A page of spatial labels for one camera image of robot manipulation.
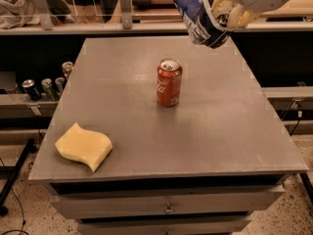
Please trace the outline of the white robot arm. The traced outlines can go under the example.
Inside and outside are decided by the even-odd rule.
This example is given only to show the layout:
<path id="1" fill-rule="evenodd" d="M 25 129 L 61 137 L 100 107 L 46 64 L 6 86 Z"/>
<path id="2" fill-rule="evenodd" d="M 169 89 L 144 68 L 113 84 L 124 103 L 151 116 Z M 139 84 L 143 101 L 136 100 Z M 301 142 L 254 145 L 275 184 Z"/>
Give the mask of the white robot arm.
<path id="1" fill-rule="evenodd" d="M 261 14 L 275 11 L 290 0 L 214 0 L 211 6 L 216 20 L 226 17 L 226 27 L 245 27 Z"/>

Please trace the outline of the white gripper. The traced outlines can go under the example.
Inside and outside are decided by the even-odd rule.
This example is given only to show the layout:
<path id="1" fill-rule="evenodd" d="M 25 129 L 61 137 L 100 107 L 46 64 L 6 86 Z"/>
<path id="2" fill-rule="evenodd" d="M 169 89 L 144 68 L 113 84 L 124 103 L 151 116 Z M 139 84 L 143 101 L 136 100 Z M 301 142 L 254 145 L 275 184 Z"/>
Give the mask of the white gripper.
<path id="1" fill-rule="evenodd" d="M 227 27 L 246 27 L 268 11 L 275 11 L 290 0 L 214 0 L 212 14 L 217 19 L 228 14 Z"/>

